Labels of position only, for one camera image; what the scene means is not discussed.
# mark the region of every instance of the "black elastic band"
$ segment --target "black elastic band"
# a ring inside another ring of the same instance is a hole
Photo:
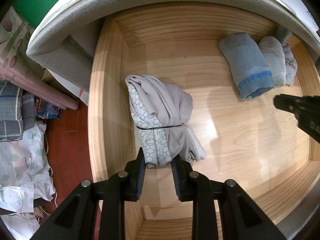
[[[138,127],[138,129],[140,130],[156,130],[156,129],[162,129],[162,128],[172,128],[172,127],[179,127],[179,126],[182,126],[183,124],[180,124],[180,125],[171,125],[171,126],[164,126],[164,127],[152,127],[152,128],[142,128],[142,127]]]

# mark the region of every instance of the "blue towel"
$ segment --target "blue towel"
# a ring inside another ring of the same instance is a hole
[[[247,33],[231,34],[220,42],[219,47],[243,99],[261,96],[275,86],[263,54]]]

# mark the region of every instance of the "light wood surface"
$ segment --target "light wood surface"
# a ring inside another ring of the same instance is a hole
[[[320,78],[315,64],[301,42],[292,50],[298,63],[297,77],[305,96],[320,96]],[[310,160],[320,161],[320,144],[310,138]]]
[[[258,42],[274,35],[276,28],[271,20],[251,12],[206,3],[149,5],[117,13],[114,20],[108,17],[90,87],[94,178],[105,179],[135,158],[139,140],[124,78],[148,73],[179,85],[193,98],[189,125],[207,153],[193,169],[213,180],[236,180],[274,222],[283,219],[313,187],[320,165],[308,161],[314,145],[297,128],[295,117],[275,109],[272,100],[281,93],[302,96],[303,86],[309,85],[298,73],[292,87],[243,101],[218,47],[233,32],[247,32]],[[299,42],[295,35],[288,41],[303,61]],[[192,203],[178,201],[169,165],[146,171],[140,204],[145,220],[136,239],[190,239]],[[140,226],[139,207],[133,212],[138,222],[129,222],[130,239]]]
[[[302,96],[298,79],[292,87],[243,101],[218,47],[234,31],[259,41],[275,32],[274,22],[238,8],[189,3],[135,8],[115,20],[130,48],[130,74],[154,75],[192,96],[189,125],[207,153],[195,170],[218,181],[233,178],[254,198],[306,163],[308,136],[292,114],[272,103],[280,93]],[[175,195],[169,165],[146,172],[141,205],[146,219],[192,216],[192,203],[180,203]]]
[[[92,66],[89,94],[89,150],[95,182],[123,170],[136,157],[124,83],[128,60],[128,45],[113,18],[106,17]],[[125,203],[125,213],[126,239],[132,240],[142,222],[140,203]]]
[[[200,2],[152,4],[114,17],[130,48],[155,41],[220,41],[234,32],[247,32],[259,42],[277,30],[275,22],[252,12]],[[294,48],[300,40],[293,35],[287,42]]]

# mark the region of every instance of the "metal screw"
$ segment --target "metal screw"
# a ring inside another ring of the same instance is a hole
[[[83,181],[81,182],[81,186],[82,186],[82,187],[89,187],[90,184],[91,184],[91,181],[88,180],[88,179],[85,179],[85,180],[83,180]]]
[[[120,178],[125,178],[126,176],[128,176],[128,173],[126,171],[119,171],[118,176]]]
[[[195,179],[195,178],[199,177],[199,173],[196,171],[192,171],[189,173],[189,176]]]
[[[233,187],[236,185],[236,182],[233,179],[227,179],[226,183],[229,187]]]

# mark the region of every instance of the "rolled towel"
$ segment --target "rolled towel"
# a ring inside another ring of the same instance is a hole
[[[284,52],[285,68],[286,68],[285,84],[292,86],[294,82],[294,77],[298,70],[298,64],[288,44],[284,45],[282,49]]]
[[[247,33],[231,34],[220,42],[219,47],[243,99],[258,97],[275,86],[258,45]]]
[[[291,36],[291,31],[289,31],[286,27],[283,27],[282,25],[278,25],[276,37],[282,46],[285,45],[285,43]]]
[[[200,142],[186,125],[193,108],[188,93],[151,75],[129,75],[125,81],[148,168],[163,166],[178,154],[190,163],[205,158]]]
[[[281,43],[275,37],[264,37],[259,43],[259,49],[271,70],[275,87],[284,86],[286,67]]]

